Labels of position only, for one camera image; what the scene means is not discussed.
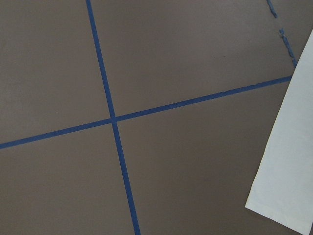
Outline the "cream long-sleeve printed shirt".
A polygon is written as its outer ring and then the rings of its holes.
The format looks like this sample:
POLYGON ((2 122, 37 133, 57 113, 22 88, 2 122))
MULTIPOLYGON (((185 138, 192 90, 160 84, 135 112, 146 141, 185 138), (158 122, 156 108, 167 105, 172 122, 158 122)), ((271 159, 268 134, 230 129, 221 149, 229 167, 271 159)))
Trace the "cream long-sleeve printed shirt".
POLYGON ((307 235, 313 224, 313 40, 300 56, 246 208, 307 235))

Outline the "blue tape grid lines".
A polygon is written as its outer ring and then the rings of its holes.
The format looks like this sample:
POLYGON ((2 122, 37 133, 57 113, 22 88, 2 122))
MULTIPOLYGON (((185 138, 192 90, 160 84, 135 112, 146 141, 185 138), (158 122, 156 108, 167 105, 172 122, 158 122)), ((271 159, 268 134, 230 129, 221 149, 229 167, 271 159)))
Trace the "blue tape grid lines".
POLYGON ((0 148, 6 149, 6 148, 19 146, 19 145, 23 145, 23 144, 27 144, 27 143, 31 143, 31 142, 41 141, 44 139, 50 139, 50 138, 53 138, 56 136, 67 135, 69 133, 83 131, 83 130, 87 130, 87 129, 91 129, 91 128, 95 128, 95 127, 99 127, 99 126, 110 125, 112 127, 114 142, 115 142, 116 150, 118 153, 119 165, 121 168, 123 184, 124 184, 125 193, 127 196, 127 201, 128 201, 130 216, 131 216, 131 220, 132 220, 132 224, 133 224, 134 234, 140 235, 141 234, 140 225, 139 225, 139 220, 137 217, 137 212, 136 212, 135 202, 134 202, 134 198, 133 198, 131 182, 130 182, 129 174, 128 174, 128 170, 127 170, 125 155, 123 152, 122 142, 121 142, 121 138, 120 138, 120 132, 118 129, 118 123, 121 121, 124 121, 124 120, 131 120, 134 118, 143 117, 143 116, 154 114, 154 113, 164 112, 167 110, 172 110, 172 109, 176 109, 179 107, 193 105, 193 104, 204 102, 204 101, 218 99, 218 98, 226 97, 226 96, 233 95, 233 94, 239 94, 239 93, 243 93, 243 92, 247 92, 247 91, 260 89, 263 87, 269 87, 272 85, 289 82, 289 81, 291 81, 291 76, 285 76, 285 77, 281 77, 281 78, 277 78, 277 79, 273 79, 273 80, 269 80, 269 81, 264 81, 261 83, 256 83, 253 85, 248 85, 248 86, 244 86, 244 87, 240 87, 240 88, 231 89, 228 91, 222 91, 222 92, 218 92, 218 93, 214 93, 214 94, 209 94, 209 95, 205 95, 205 96, 201 96, 201 97, 183 100, 183 101, 176 102, 176 103, 166 104, 166 105, 162 105, 159 107, 153 107, 150 109, 117 116, 115 113, 115 110, 114 110, 112 95, 111 95, 111 91, 110 91, 110 85, 109 85, 108 78, 107 78, 105 63, 103 60, 103 54, 101 51, 98 32, 97 32, 97 28, 96 28, 96 22, 95 22, 95 18, 94 18, 93 9, 92 9, 92 3, 90 0, 86 1, 86 7, 87 7, 89 23, 90 23, 90 27, 91 27, 93 42, 94 42, 95 51, 96 51, 96 55, 97 55, 98 66, 99 66, 99 70, 100 70, 100 74, 101 74, 101 79, 102 79, 102 83, 103 83, 103 88, 104 88, 104 92, 105 92, 105 96, 106 96, 106 102, 107 102, 107 107, 109 110, 110 117, 107 119, 102 119, 102 120, 98 120, 98 121, 94 121, 94 122, 90 122, 90 123, 86 123, 86 124, 68 127, 65 129, 56 130, 56 131, 52 131, 52 132, 48 132, 48 133, 44 133, 44 134, 39 134, 39 135, 35 135, 35 136, 31 136, 31 137, 27 137, 27 138, 23 138, 23 139, 19 139, 19 140, 5 142, 5 143, 2 143, 0 145, 0 148))

